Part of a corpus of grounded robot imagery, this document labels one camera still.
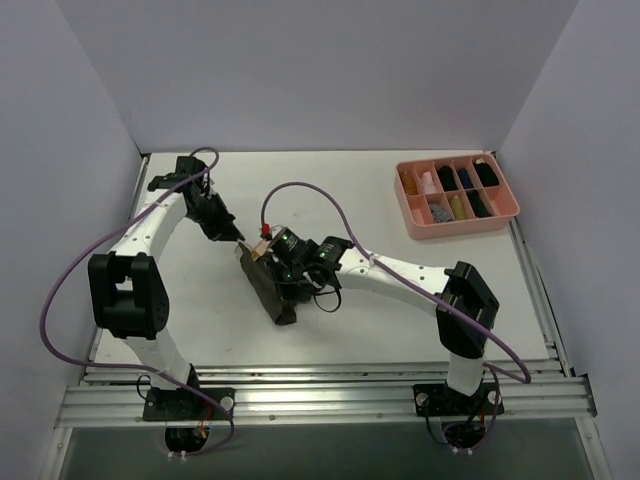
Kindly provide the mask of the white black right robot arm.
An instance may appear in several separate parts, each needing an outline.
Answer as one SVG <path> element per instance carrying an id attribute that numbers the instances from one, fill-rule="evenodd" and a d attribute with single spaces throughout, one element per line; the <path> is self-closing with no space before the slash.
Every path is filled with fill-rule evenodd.
<path id="1" fill-rule="evenodd" d="M 267 259 L 285 295 L 298 301 L 330 287 L 369 291 L 427 312 L 436 319 L 440 343 L 449 352 L 445 403 L 464 413 L 479 402 L 487 334 L 500 303 L 473 265 L 412 264 L 350 240 L 329 236 L 318 244 L 289 230 L 269 242 Z"/>

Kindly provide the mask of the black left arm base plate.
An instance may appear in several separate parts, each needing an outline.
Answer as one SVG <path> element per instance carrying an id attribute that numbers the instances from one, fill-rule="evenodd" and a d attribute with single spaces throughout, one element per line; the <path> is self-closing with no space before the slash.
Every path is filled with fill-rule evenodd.
<path id="1" fill-rule="evenodd" d="M 151 387 L 146 394 L 142 419 L 147 422 L 221 421 L 233 413 L 236 390 L 228 387 L 204 388 L 203 393 L 221 407 L 213 407 L 184 389 L 161 390 Z"/>

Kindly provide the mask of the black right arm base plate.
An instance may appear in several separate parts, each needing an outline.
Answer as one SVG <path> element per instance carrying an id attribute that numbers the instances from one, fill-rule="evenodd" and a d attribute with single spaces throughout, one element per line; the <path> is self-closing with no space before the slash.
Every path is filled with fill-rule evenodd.
<path id="1" fill-rule="evenodd" d="M 482 382 L 471 396 L 461 394 L 445 383 L 415 384 L 412 390 L 418 416 L 470 417 L 481 413 L 502 415 L 505 411 L 495 382 Z"/>

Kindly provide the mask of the brown underwear cream waistband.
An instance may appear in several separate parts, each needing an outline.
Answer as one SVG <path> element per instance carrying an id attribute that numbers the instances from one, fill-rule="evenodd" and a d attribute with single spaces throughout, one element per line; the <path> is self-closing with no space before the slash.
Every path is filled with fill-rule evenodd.
<path id="1" fill-rule="evenodd" d="M 246 243 L 239 242 L 236 256 L 240 267 L 271 321 L 276 326 L 288 326 L 297 321 L 295 304 L 285 300 L 277 280 L 275 263 L 269 252 L 256 255 Z"/>

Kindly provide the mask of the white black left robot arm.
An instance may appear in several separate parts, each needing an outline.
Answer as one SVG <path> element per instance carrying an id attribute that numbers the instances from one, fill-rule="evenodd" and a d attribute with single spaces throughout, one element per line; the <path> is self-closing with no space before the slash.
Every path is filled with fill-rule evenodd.
<path id="1" fill-rule="evenodd" d="M 96 325 L 135 353 L 152 386 L 168 392 L 166 408 L 179 419 L 200 411 L 202 395 L 193 366 L 167 329 L 170 299 L 158 260 L 184 219 L 213 242 L 245 238 L 213 188 L 212 168 L 197 152 L 179 156 L 173 171 L 149 182 L 139 211 L 113 247 L 87 264 Z"/>

